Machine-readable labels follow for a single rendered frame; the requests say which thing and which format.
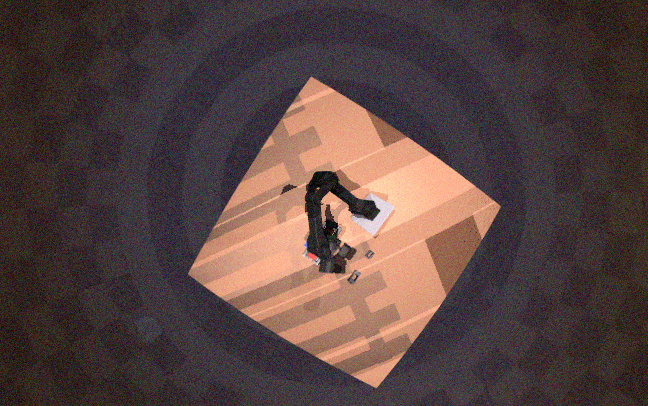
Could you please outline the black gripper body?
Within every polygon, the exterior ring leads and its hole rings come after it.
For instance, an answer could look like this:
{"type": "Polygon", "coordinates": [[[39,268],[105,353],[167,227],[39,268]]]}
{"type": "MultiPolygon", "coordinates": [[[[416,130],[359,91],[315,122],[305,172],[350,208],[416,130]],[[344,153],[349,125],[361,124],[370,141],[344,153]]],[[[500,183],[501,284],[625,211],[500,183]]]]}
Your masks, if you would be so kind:
{"type": "Polygon", "coordinates": [[[341,248],[340,247],[341,242],[339,242],[338,239],[336,239],[336,242],[337,242],[338,249],[340,250],[340,251],[338,251],[337,255],[339,255],[342,258],[346,258],[346,256],[348,255],[348,253],[351,250],[351,247],[349,245],[347,245],[346,243],[344,243],[344,245],[341,248]]]}

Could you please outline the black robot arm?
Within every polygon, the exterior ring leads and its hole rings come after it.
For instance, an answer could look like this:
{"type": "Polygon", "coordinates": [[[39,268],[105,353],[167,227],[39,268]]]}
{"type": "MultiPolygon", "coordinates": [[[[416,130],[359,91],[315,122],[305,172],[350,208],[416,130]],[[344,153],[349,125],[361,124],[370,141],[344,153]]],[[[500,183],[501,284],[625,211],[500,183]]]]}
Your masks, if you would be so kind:
{"type": "Polygon", "coordinates": [[[373,200],[362,200],[354,196],[338,182],[337,176],[332,171],[317,171],[313,174],[308,184],[305,195],[307,204],[309,236],[307,238],[307,251],[320,258],[320,273],[334,274],[338,246],[336,236],[325,237],[322,226],[321,200],[331,192],[349,205],[348,211],[352,214],[363,215],[371,221],[380,210],[376,208],[373,200]],[[319,187],[315,193],[316,187],[319,187]]]}

